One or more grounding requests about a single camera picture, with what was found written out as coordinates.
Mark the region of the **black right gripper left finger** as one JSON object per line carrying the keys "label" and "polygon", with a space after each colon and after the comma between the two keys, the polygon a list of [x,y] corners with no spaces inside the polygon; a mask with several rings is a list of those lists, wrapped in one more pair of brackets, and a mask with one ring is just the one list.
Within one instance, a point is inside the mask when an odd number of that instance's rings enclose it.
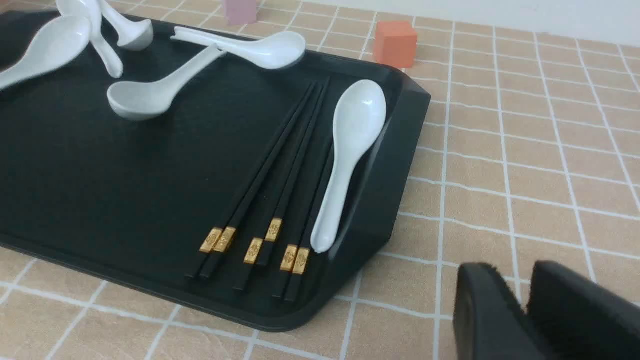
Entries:
{"label": "black right gripper left finger", "polygon": [[459,360],[546,360],[548,346],[503,276],[469,262],[457,272],[453,328]]}

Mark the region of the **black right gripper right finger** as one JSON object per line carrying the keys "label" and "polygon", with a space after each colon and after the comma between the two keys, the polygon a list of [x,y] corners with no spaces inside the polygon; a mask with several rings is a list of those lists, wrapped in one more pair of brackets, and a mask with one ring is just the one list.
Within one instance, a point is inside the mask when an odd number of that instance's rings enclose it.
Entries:
{"label": "black right gripper right finger", "polygon": [[527,316],[558,360],[637,360],[637,305],[553,260],[532,272]]}

